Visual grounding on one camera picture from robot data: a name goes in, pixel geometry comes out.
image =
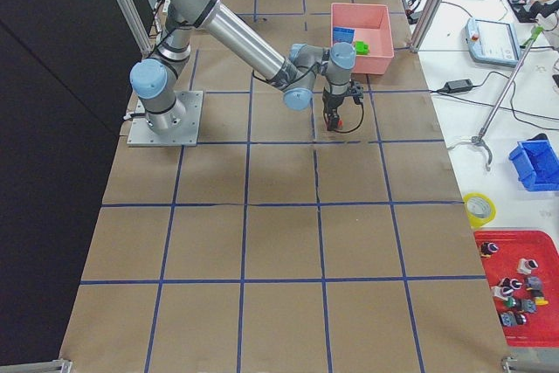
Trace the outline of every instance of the blue block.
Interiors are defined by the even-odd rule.
[[[353,37],[355,35],[355,30],[351,28],[343,28],[341,26],[335,26],[332,28],[332,40],[335,43],[353,43]]]
[[[518,142],[508,159],[528,191],[559,190],[559,159],[548,140]]]

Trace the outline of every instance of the brown tiled surface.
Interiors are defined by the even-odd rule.
[[[194,149],[116,151],[61,355],[76,371],[497,373],[506,354],[399,0],[223,0],[281,54],[329,4],[389,5],[400,49],[329,133],[204,31]],[[344,128],[360,108],[340,107]]]

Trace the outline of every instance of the red tray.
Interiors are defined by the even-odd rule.
[[[528,322],[518,327],[503,327],[508,345],[514,347],[559,347],[559,255],[553,240],[543,231],[476,231],[475,241],[494,242],[499,251],[491,258],[482,258],[489,286],[496,286],[504,277],[524,281],[525,276],[516,272],[520,258],[535,259],[538,268],[531,275],[542,280],[543,294],[549,301],[538,306],[534,314],[526,314]],[[523,287],[514,297],[529,299]],[[502,300],[495,299],[497,312],[508,309]]]

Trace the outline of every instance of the black power brick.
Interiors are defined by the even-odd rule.
[[[460,93],[469,92],[473,89],[473,83],[469,79],[450,80],[439,89],[440,92],[446,93]]]

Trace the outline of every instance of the blue object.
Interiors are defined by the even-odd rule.
[[[528,191],[559,190],[559,159],[548,140],[518,142],[508,159]]]
[[[294,87],[283,94],[283,103],[295,111],[302,111],[311,102],[313,93],[305,87]]]
[[[466,42],[473,61],[515,67],[521,46],[512,24],[471,17],[466,23]]]
[[[303,48],[306,44],[293,44],[291,46],[291,51],[289,52],[289,61],[294,62],[299,56],[299,52],[301,48]]]
[[[341,26],[335,26],[332,28],[332,40],[335,43],[353,43],[353,37],[355,35],[355,30],[351,28],[343,28]]]
[[[336,43],[330,49],[330,58],[335,65],[345,70],[351,70],[355,66],[355,47],[348,43]]]
[[[130,71],[130,83],[143,100],[155,98],[167,85],[165,66],[154,59],[136,63]]]

